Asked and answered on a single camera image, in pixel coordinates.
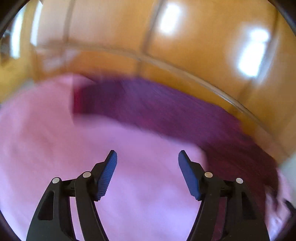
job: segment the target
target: pink bed sheet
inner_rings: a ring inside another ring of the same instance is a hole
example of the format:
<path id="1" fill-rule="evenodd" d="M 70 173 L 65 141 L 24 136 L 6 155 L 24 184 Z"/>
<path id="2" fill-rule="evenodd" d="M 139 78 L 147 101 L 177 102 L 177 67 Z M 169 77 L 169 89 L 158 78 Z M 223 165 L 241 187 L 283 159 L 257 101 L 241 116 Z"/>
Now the pink bed sheet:
<path id="1" fill-rule="evenodd" d="M 53 177 L 76 178 L 114 149 L 118 165 L 106 196 L 96 203 L 109 239 L 186 240 L 199 202 L 187 189 L 178 153 L 185 150 L 206 170 L 202 150 L 103 116 L 74 123 L 72 84 L 71 74 L 57 77 L 22 91 L 0 110 L 0 210 L 14 232 L 25 241 Z M 289 197 L 284 187 L 280 201 Z M 271 197 L 267 201 L 266 223 L 276 236 L 274 229 L 287 218 L 287 210 L 275 209 Z M 71 199 L 76 237 L 83 240 L 75 208 Z"/>

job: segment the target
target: ribbed blue pad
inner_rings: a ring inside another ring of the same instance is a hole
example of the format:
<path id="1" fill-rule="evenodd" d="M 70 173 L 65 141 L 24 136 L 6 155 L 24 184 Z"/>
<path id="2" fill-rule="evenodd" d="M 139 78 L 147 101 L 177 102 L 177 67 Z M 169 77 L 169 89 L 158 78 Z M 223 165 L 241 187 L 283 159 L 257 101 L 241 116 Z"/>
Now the ribbed blue pad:
<path id="1" fill-rule="evenodd" d="M 101 197 L 105 196 L 107 188 L 109 186 L 110 180 L 114 173 L 115 167 L 117 165 L 117 154 L 113 152 L 109 160 L 107 160 L 107 165 L 105 166 L 100 179 L 98 180 L 98 194 L 97 197 L 100 200 Z"/>

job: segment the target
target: purple cloth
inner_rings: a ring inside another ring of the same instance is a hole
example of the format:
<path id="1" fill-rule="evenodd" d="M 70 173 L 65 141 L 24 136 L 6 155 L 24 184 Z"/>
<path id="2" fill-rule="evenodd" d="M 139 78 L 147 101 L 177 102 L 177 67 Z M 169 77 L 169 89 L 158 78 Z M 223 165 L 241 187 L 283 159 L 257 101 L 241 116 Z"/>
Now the purple cloth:
<path id="1" fill-rule="evenodd" d="M 224 109 L 144 79 L 91 77 L 74 92 L 74 114 L 99 114 L 198 145 L 208 171 L 225 180 L 240 177 L 265 212 L 265 185 L 278 189 L 275 160 L 245 135 Z"/>

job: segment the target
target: dark purple blanket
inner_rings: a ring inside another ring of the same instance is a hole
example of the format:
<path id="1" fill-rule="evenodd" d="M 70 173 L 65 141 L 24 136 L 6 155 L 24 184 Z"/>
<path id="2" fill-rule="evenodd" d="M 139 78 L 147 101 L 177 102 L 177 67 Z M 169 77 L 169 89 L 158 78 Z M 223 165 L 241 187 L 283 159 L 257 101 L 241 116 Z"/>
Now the dark purple blanket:
<path id="1" fill-rule="evenodd" d="M 140 78 L 91 79 L 95 85 L 75 91 L 74 114 L 105 115 L 198 145 L 206 154 L 208 171 L 225 180 L 242 178 L 264 214 L 265 185 L 278 188 L 276 163 L 242 132 L 235 117 L 219 106 Z"/>

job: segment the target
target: round metal rivet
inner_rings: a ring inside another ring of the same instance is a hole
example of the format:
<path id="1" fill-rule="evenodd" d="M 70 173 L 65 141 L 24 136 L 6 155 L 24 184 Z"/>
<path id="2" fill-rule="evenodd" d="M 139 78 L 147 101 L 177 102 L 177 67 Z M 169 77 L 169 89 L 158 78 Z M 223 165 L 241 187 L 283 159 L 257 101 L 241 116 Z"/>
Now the round metal rivet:
<path id="1" fill-rule="evenodd" d="M 205 172 L 205 177 L 211 178 L 213 174 L 211 172 Z"/>
<path id="2" fill-rule="evenodd" d="M 85 177 L 85 178 L 90 177 L 90 176 L 91 176 L 91 173 L 90 172 L 83 173 L 83 177 Z"/>
<path id="3" fill-rule="evenodd" d="M 59 178 L 58 177 L 55 177 L 53 180 L 52 180 L 52 183 L 58 183 L 59 182 Z"/>
<path id="4" fill-rule="evenodd" d="M 239 183 L 239 184 L 242 184 L 244 181 L 243 181 L 243 179 L 241 179 L 241 178 L 237 178 L 237 179 L 236 179 L 236 182 Z"/>

